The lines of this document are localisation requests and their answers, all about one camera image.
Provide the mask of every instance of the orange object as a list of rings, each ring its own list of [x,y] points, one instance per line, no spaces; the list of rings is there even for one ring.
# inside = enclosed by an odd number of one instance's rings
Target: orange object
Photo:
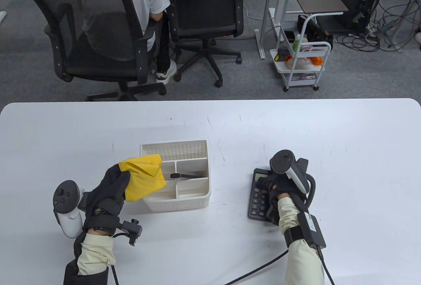
[[[314,65],[322,65],[323,59],[321,57],[309,57],[310,61]]]

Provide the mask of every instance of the white vr controller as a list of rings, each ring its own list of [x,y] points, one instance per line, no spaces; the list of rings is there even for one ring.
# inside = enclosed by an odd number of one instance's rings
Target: white vr controller
[[[310,185],[306,178],[306,171],[309,161],[300,158],[295,160],[295,156],[290,150],[278,151],[269,161],[270,168],[277,174],[286,174],[292,179],[301,193],[308,194]]]
[[[57,222],[64,234],[75,239],[82,232],[82,216],[78,205],[83,198],[84,189],[75,181],[62,182],[54,192],[53,207]]]

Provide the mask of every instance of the chair base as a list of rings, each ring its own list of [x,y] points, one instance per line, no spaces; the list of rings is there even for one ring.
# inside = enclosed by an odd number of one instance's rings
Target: chair base
[[[137,101],[134,96],[139,93],[151,93],[158,91],[160,95],[167,94],[167,89],[163,83],[154,83],[150,85],[138,85],[129,87],[127,82],[118,82],[120,90],[110,91],[102,94],[93,94],[86,97],[87,102],[93,102],[100,99],[110,99],[111,101]]]
[[[178,73],[174,76],[174,80],[176,82],[178,82],[182,79],[182,72],[184,70],[187,70],[193,64],[195,64],[199,59],[205,57],[209,61],[210,65],[211,65],[212,69],[215,71],[216,75],[218,76],[218,80],[215,82],[215,86],[217,88],[220,88],[224,81],[222,79],[222,73],[219,70],[218,66],[216,65],[215,59],[213,59],[212,55],[237,56],[235,62],[237,64],[241,64],[241,62],[242,62],[241,52],[235,51],[235,50],[229,50],[229,49],[220,49],[220,48],[210,47],[210,45],[212,45],[211,41],[212,41],[212,39],[204,39],[202,41],[202,47],[185,45],[185,44],[177,44],[176,45],[176,55],[177,55],[177,57],[181,53],[180,49],[184,49],[184,50],[192,51],[192,52],[196,53],[181,68],[178,69]]]

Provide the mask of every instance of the white plastic basket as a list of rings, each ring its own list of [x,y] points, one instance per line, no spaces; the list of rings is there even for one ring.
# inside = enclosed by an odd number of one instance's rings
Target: white plastic basket
[[[143,198],[152,211],[201,208],[209,205],[211,175],[206,140],[163,142],[140,146],[141,156],[159,154],[167,185]],[[200,178],[171,179],[172,173],[198,175]]]

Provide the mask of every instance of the calculator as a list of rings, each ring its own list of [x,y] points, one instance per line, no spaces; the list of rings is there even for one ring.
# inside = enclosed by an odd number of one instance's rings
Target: calculator
[[[254,169],[247,214],[250,219],[269,221],[269,219],[266,218],[266,212],[269,209],[269,193],[267,190],[259,189],[257,187],[257,180],[259,180],[260,177],[268,177],[270,174],[270,170]]]

